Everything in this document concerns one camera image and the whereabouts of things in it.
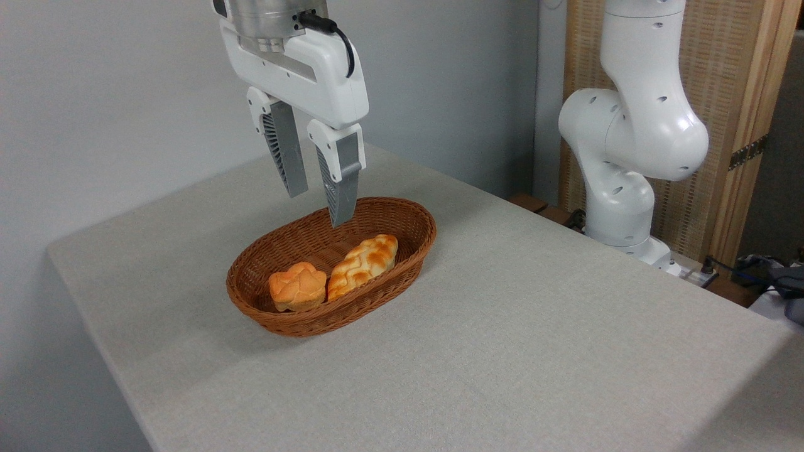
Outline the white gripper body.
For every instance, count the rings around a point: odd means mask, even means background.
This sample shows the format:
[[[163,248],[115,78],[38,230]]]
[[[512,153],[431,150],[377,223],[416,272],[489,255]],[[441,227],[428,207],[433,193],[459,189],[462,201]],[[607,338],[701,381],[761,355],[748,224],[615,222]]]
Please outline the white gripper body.
[[[224,45],[236,74],[250,86],[296,107],[334,129],[359,122],[369,112],[358,51],[354,71],[338,35],[310,30],[285,40],[284,51],[260,52],[255,40],[240,37],[221,18]]]

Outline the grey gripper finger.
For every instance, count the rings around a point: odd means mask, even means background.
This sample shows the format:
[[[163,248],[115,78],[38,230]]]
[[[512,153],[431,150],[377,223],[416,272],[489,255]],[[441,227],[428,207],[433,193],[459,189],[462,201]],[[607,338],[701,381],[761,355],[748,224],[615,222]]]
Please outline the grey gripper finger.
[[[307,134],[316,146],[333,228],[353,217],[359,172],[366,168],[364,135],[359,124],[336,131],[313,119]]]
[[[291,105],[250,87],[247,101],[253,123],[264,137],[278,173],[290,197],[308,190],[298,130]]]

